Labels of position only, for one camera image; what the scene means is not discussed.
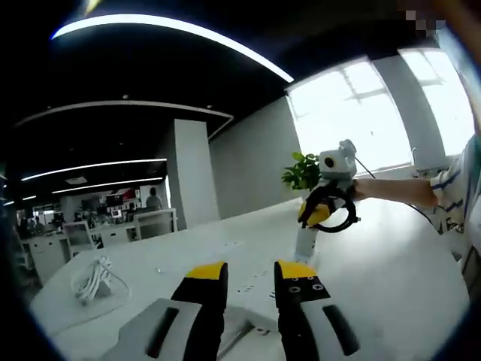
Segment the green plant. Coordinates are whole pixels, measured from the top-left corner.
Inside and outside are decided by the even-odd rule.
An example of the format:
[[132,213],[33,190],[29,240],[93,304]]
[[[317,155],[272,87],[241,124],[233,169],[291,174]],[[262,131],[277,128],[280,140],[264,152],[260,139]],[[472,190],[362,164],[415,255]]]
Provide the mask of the green plant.
[[293,167],[285,168],[282,176],[283,183],[294,190],[312,190],[321,178],[319,170],[319,156],[294,152],[292,158],[297,160]]

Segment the sleeve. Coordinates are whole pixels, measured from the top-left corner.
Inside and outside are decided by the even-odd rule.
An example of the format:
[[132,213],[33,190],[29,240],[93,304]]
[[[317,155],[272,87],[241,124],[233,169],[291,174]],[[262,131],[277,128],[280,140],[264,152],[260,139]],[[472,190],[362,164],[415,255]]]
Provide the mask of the sleeve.
[[467,185],[463,163],[464,157],[461,155],[456,164],[430,180],[437,198],[437,207],[432,217],[433,226],[440,234],[464,222],[464,197]]

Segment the bright window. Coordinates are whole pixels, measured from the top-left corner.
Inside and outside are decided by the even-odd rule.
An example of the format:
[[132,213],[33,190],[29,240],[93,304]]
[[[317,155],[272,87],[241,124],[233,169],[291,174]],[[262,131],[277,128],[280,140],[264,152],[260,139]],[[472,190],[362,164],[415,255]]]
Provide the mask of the bright window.
[[302,153],[350,139],[370,170],[411,163],[409,141],[386,85],[366,59],[336,66],[289,90]]
[[426,95],[447,156],[460,154],[473,136],[466,92],[449,57],[439,49],[399,50]]

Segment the ceiling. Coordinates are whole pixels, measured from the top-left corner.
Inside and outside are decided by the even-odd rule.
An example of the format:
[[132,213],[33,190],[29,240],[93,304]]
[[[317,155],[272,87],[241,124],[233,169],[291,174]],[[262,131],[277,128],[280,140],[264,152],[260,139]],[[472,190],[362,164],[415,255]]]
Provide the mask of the ceiling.
[[[62,25],[83,18],[82,2],[41,2],[17,9],[24,26],[8,39],[8,81],[2,148],[13,199],[66,188],[65,177],[89,184],[165,174],[165,167],[125,165],[19,182],[31,174],[78,165],[159,156],[174,118],[203,121],[212,135],[229,118],[141,105],[71,109],[84,102],[149,101],[231,115],[234,121],[284,94],[288,83],[221,44],[159,26],[116,24],[50,40]],[[89,17],[152,14],[194,23],[262,54],[296,80],[363,54],[395,53],[422,38],[396,11],[395,0],[200,2],[104,0]],[[58,107],[64,111],[53,113]]]

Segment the white chair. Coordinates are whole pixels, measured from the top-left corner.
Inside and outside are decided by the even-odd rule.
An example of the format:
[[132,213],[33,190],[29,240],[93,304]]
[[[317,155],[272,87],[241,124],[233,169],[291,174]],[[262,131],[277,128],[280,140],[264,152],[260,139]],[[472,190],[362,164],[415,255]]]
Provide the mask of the white chair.
[[86,221],[66,223],[63,225],[63,232],[67,236],[71,259],[83,250],[95,250],[97,248]]
[[177,231],[175,208],[134,215],[137,239],[146,239]]

